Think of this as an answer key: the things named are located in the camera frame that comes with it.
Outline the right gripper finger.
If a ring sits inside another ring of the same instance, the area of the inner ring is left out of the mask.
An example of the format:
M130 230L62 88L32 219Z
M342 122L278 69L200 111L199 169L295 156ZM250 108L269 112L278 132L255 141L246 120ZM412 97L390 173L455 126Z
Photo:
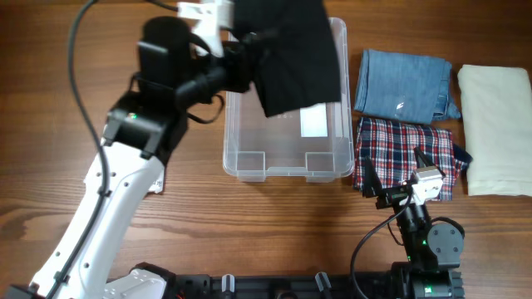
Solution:
M378 178L377 171L372 159L367 156L364 161L364 180L362 195L365 198L378 197L382 193L382 183Z
M445 178L446 174L424 154L420 147L414 149L414 155L418 169L433 167L439 171L442 178Z

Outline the cream cloth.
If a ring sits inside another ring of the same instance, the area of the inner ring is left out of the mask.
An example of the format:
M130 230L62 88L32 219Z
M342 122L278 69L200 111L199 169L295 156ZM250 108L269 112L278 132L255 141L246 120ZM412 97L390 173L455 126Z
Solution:
M458 72L468 194L531 195L531 84L518 67L464 65Z

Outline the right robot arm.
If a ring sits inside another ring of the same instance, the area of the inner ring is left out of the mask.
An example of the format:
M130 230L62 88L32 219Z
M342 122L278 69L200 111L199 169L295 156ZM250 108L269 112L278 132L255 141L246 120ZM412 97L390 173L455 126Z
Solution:
M465 229L446 217L429 215L426 202L436 199L442 190L444 172L420 148L414 149L416 168L403 183L383 188L372 159L364 160L362 195L377 199L376 208L392 208L393 214L373 228L356 246L352 254L350 276L359 298L462 298L465 295L461 264ZM383 274L383 282L356 279L356 257L362 245L384 227L395 221L401 236L394 238L406 252L405 262L394 262Z

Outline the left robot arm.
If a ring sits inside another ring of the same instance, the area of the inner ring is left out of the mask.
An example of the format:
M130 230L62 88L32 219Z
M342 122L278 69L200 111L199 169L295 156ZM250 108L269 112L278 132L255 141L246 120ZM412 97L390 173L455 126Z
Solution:
M112 106L85 194L53 254L31 282L8 298L103 298L126 230L193 120L190 108L222 91L249 88L257 35L231 42L177 17L150 19L138 43L140 69Z

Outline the red plaid shirt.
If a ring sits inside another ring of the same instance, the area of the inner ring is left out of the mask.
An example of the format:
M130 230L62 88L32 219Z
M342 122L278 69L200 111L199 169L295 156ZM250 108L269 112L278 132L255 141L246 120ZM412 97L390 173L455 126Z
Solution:
M458 146L449 130L430 125L409 125L393 120L362 117L357 124L352 185L363 188L365 158L372 160L383 188L395 187L416 168L414 149L420 149L445 177L438 201L452 200L452 189L472 157Z

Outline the black garment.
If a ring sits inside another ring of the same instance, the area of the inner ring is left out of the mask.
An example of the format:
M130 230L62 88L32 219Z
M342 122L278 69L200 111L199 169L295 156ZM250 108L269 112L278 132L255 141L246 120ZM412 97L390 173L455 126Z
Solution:
M267 117L339 102L339 58L322 0L234 2L231 33L254 56L253 83Z

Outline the blue denim jeans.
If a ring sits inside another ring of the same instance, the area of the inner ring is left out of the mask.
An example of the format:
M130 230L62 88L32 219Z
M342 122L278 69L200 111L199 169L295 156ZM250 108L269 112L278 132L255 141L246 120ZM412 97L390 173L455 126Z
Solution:
M443 58L366 49L354 110L365 115L429 125L459 119L450 92L452 64Z

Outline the white printed t-shirt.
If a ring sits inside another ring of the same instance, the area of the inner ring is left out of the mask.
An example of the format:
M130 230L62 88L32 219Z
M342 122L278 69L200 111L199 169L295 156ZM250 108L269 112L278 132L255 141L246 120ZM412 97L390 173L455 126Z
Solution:
M101 186L102 172L98 168L91 168L83 180L86 187L95 185L97 188ZM162 169L157 179L151 184L148 193L160 194L165 188L165 169Z

